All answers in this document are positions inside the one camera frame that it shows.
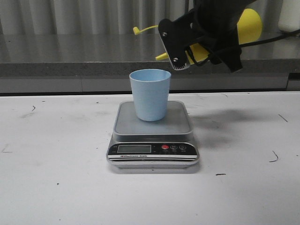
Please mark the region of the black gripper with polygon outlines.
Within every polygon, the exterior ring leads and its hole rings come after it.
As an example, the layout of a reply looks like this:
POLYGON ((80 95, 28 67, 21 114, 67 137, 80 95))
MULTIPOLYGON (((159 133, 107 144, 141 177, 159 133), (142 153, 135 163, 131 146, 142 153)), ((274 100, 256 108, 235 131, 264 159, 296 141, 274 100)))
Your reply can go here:
POLYGON ((251 3, 252 0, 195 0, 185 18, 161 20, 158 31, 172 68, 184 70, 190 66, 187 50, 196 66, 211 61, 214 65, 226 64, 231 72, 241 70, 237 23, 251 3), (201 63, 188 48, 196 40, 209 52, 208 59, 201 63))

